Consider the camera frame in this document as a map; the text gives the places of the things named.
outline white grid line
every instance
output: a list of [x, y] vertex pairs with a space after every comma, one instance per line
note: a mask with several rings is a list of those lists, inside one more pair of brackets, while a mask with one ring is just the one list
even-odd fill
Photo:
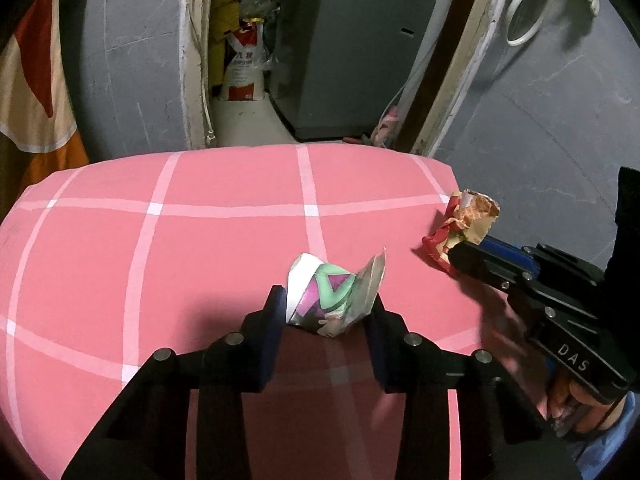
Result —
[[[68, 207], [78, 209], [105, 209], [140, 214], [174, 216], [185, 218], [258, 218], [258, 217], [325, 217], [348, 214], [367, 213], [372, 211], [388, 211], [423, 205], [448, 202], [446, 195], [428, 194], [380, 200], [364, 200], [338, 204], [318, 205], [306, 204], [273, 204], [246, 206], [215, 206], [189, 204], [159, 204], [128, 200], [123, 198], [61, 198], [56, 201], [56, 208]], [[33, 211], [48, 207], [49, 202], [38, 200], [29, 202], [22, 200], [15, 205], [16, 209]]]
[[[122, 380], [122, 371], [130, 365], [105, 360], [90, 354], [85, 354], [78, 350], [63, 346], [59, 343], [39, 336], [30, 330], [16, 324], [15, 322], [0, 316], [0, 328], [8, 336], [28, 346], [38, 353], [51, 357], [56, 361], [73, 366], [85, 372], [89, 372], [99, 377], [107, 379]], [[436, 341], [436, 345], [443, 350], [451, 352], [459, 351], [473, 345], [478, 341], [478, 331], [473, 339], [469, 339], [469, 330], [459, 334]], [[454, 347], [450, 343], [457, 340], [459, 347]], [[365, 361], [356, 364], [339, 365], [331, 368], [310, 370], [307, 372], [276, 373], [269, 382], [269, 392], [302, 392], [306, 390], [319, 390], [332, 386], [332, 384], [343, 384], [343, 378], [348, 378], [348, 382], [356, 383], [368, 380], [373, 377], [371, 362]]]
[[449, 480], [460, 480], [462, 475], [462, 443], [460, 441], [460, 411], [458, 392], [447, 391], [449, 403]]
[[[308, 147], [304, 144], [299, 144], [296, 146], [296, 153], [298, 154], [302, 197], [305, 202], [306, 236], [308, 238], [309, 250], [322, 261], [327, 261], [326, 246], [322, 236], [320, 218], [319, 216], [308, 216], [306, 214], [307, 211], [309, 211], [309, 206], [317, 203], [316, 184], [311, 168], [311, 160], [309, 159]], [[344, 374], [348, 371], [346, 368], [347, 359], [340, 340], [330, 340], [326, 338], [324, 340], [324, 353], [327, 358], [327, 364], [331, 370], [332, 393], [334, 394], [334, 402], [338, 408], [340, 430], [344, 438], [347, 464], [351, 478], [358, 480], [372, 479], [373, 475], [367, 457], [367, 448], [364, 444], [362, 428], [358, 420], [353, 390], [348, 375], [346, 378], [344, 377]]]
[[[78, 168], [77, 170], [71, 171], [70, 175], [66, 178], [66, 180], [60, 185], [56, 193], [53, 195], [53, 199], [50, 200], [49, 204], [53, 202], [55, 204], [55, 200], [57, 200], [60, 195], [64, 192], [71, 181], [75, 179], [76, 176], [82, 171], [83, 168]], [[15, 271], [14, 284], [11, 289], [11, 296], [9, 297], [9, 311], [7, 314], [7, 328], [9, 328], [9, 322], [16, 323], [17, 314], [18, 314], [18, 300], [20, 298], [20, 287], [22, 285], [22, 279], [24, 277], [24, 270], [27, 266], [27, 261], [29, 259], [29, 254], [31, 253], [31, 249], [36, 242], [36, 238], [40, 233], [40, 229], [44, 224], [45, 219], [49, 215], [51, 211], [50, 207], [44, 209], [38, 220], [36, 221], [33, 229], [31, 230], [31, 234], [27, 239], [27, 243], [24, 245], [22, 249], [22, 254], [20, 255], [20, 261], [18, 262], [18, 268]], [[14, 433], [18, 440], [24, 444], [24, 435], [22, 433], [22, 423], [20, 422], [20, 412], [18, 410], [18, 393], [17, 386], [15, 381], [15, 337], [8, 337], [6, 339], [6, 386], [7, 386], [7, 394], [9, 397], [9, 412], [11, 416], [12, 427]]]
[[162, 202], [181, 155], [182, 153], [172, 153], [167, 158], [158, 176], [154, 192], [151, 195], [151, 202], [146, 210], [145, 219], [140, 228], [140, 236], [133, 251], [124, 299], [122, 328], [123, 385], [133, 377], [134, 370], [138, 369], [140, 360], [140, 301], [142, 299], [142, 284], [145, 279], [146, 261], [154, 233], [156, 232], [159, 214], [162, 211]]
[[440, 200], [442, 201], [442, 203], [446, 204], [449, 201], [449, 197], [444, 192], [444, 190], [442, 189], [442, 186], [437, 181], [437, 179], [433, 176], [433, 173], [431, 173], [431, 170], [429, 169], [427, 163], [425, 162], [425, 158], [423, 158], [420, 155], [410, 155], [410, 157], [418, 165], [418, 167], [422, 170], [422, 172], [424, 173], [424, 176], [427, 178], [427, 180], [433, 186], [433, 189], [435, 190], [435, 192], [439, 195]]

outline plastic bag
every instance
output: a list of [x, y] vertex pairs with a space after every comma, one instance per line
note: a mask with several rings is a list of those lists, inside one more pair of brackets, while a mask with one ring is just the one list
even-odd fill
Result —
[[240, 17], [245, 20], [264, 18], [273, 7], [272, 0], [240, 0]]
[[371, 143], [378, 148], [386, 148], [398, 126], [398, 107], [392, 106], [371, 134]]

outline blue gripper part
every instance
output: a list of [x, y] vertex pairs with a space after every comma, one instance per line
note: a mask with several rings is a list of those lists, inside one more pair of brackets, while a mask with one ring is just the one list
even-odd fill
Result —
[[519, 247], [507, 244], [491, 236], [485, 236], [484, 240], [480, 242], [479, 247], [489, 254], [493, 254], [518, 266], [523, 272], [525, 270], [530, 272], [534, 278], [537, 278], [540, 273], [540, 267], [536, 263], [535, 258]]

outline human hand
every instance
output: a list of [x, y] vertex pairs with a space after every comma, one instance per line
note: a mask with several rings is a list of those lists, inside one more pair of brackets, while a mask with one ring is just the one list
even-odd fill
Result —
[[573, 399], [591, 407], [574, 426], [573, 430], [576, 433], [608, 430], [618, 421], [625, 407], [625, 397], [623, 397], [613, 409], [614, 403], [599, 403], [574, 380], [566, 368], [558, 367], [548, 391], [548, 414], [556, 420], [567, 416], [569, 410], [572, 409]]

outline white hose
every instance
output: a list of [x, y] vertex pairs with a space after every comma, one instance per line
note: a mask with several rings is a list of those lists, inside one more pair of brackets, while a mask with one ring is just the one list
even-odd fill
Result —
[[517, 40], [510, 40], [509, 28], [511, 26], [511, 20], [513, 19], [513, 15], [516, 13], [516, 10], [518, 10], [518, 7], [522, 3], [522, 1], [523, 0], [512, 0], [511, 4], [509, 5], [509, 8], [507, 9], [506, 35], [507, 35], [507, 44], [509, 46], [519, 46], [521, 44], [527, 43], [527, 41], [533, 38], [536, 35], [536, 33], [540, 30], [540, 27], [542, 26], [542, 22], [545, 19], [546, 15], [548, 14], [549, 9], [551, 8], [551, 4], [553, 3], [553, 0], [546, 0], [545, 7], [542, 9], [542, 12], [540, 13], [540, 17], [538, 18], [536, 23], [534, 23], [533, 26], [527, 32], [525, 32], [522, 36], [520, 36]]

